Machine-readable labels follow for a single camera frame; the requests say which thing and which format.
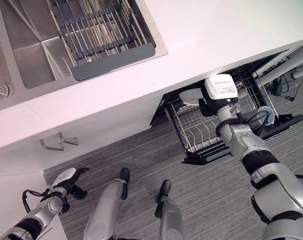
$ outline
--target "stainless steel sink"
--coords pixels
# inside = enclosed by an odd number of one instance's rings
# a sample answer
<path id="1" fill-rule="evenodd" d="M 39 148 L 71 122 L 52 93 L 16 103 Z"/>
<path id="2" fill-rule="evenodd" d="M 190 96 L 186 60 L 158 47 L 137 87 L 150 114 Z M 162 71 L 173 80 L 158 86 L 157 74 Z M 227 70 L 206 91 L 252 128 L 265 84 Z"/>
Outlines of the stainless steel sink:
<path id="1" fill-rule="evenodd" d="M 0 0 L 0 110 L 165 54 L 143 0 Z"/>

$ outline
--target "drawer handle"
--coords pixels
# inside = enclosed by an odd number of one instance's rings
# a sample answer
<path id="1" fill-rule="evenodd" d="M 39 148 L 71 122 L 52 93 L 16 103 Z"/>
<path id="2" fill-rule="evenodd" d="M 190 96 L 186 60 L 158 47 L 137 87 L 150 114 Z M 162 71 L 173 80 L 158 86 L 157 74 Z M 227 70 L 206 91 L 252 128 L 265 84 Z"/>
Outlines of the drawer handle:
<path id="1" fill-rule="evenodd" d="M 60 147 L 53 147 L 53 146 L 46 146 L 44 139 L 40 140 L 40 144 L 44 149 L 47 150 L 55 150 L 55 151 L 63 151 L 64 150 L 64 145 L 62 144 L 62 142 L 60 142 Z"/>
<path id="2" fill-rule="evenodd" d="M 65 144 L 72 144 L 72 145 L 78 145 L 78 139 L 77 137 L 75 136 L 73 139 L 74 141 L 68 141 L 64 138 L 63 134 L 61 132 L 58 133 L 59 137 L 60 137 L 60 140 L 65 143 Z"/>

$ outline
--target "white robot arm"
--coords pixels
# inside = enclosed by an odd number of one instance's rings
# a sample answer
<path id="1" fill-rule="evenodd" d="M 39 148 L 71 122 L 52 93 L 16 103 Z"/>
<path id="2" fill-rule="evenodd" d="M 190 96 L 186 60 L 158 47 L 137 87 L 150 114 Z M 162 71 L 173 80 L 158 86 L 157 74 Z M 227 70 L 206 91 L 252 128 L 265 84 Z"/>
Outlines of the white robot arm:
<path id="1" fill-rule="evenodd" d="M 206 117 L 217 115 L 220 122 L 217 136 L 243 164 L 251 184 L 257 189 L 251 202 L 267 224 L 263 240 L 303 240 L 303 185 L 251 130 L 251 126 L 259 123 L 262 128 L 271 124 L 273 111 L 265 107 L 260 112 L 253 111 L 249 119 L 246 117 L 250 113 L 242 115 L 235 83 L 228 74 L 206 79 L 201 91 L 204 97 L 199 99 L 202 114 Z"/>
<path id="2" fill-rule="evenodd" d="M 35 209 L 30 211 L 28 204 L 24 203 L 27 215 L 0 236 L 0 240 L 36 240 L 56 215 L 68 211 L 70 206 L 67 195 L 72 194 L 76 199 L 86 197 L 87 191 L 76 186 L 75 182 L 87 170 L 85 167 L 77 170 L 70 168 L 62 172 L 49 190 L 43 194 L 37 193 L 37 196 L 43 198 Z"/>

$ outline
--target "wire dish rack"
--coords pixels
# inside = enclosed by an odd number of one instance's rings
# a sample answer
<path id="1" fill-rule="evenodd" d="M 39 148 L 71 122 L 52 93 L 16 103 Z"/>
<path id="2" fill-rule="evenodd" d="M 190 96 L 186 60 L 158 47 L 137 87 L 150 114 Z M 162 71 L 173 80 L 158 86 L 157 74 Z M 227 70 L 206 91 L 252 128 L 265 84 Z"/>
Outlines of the wire dish rack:
<path id="1" fill-rule="evenodd" d="M 47 0 L 76 80 L 155 54 L 155 42 L 144 18 L 136 2 L 129 1 Z"/>
<path id="2" fill-rule="evenodd" d="M 278 115 L 266 89 L 258 87 L 262 86 L 259 84 L 260 79 L 253 77 L 257 65 L 258 62 L 252 62 L 226 71 L 224 74 L 230 74 L 233 77 L 242 113 L 249 113 L 262 106 L 273 109 L 275 122 L 266 127 L 260 135 L 266 140 L 302 120 L 303 116 Z M 164 100 L 167 117 L 185 151 L 184 163 L 188 164 L 204 165 L 230 153 L 230 149 L 221 138 L 216 136 L 216 127 L 219 124 L 217 116 L 205 117 L 198 106 L 185 105 L 179 98 L 179 93 L 199 88 L 203 84 L 204 80 L 173 91 Z"/>

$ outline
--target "white cabinet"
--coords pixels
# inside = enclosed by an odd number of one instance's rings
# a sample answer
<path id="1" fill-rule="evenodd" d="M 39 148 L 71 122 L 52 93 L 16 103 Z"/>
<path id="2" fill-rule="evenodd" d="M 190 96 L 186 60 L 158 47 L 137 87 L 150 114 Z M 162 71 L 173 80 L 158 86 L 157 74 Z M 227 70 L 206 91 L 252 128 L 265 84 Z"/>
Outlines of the white cabinet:
<path id="1" fill-rule="evenodd" d="M 0 176 L 43 171 L 144 131 L 162 96 L 149 94 L 0 148 Z M 63 143 L 63 151 L 41 146 L 43 139 L 47 146 L 59 147 L 59 132 L 67 140 L 77 137 L 79 144 Z"/>

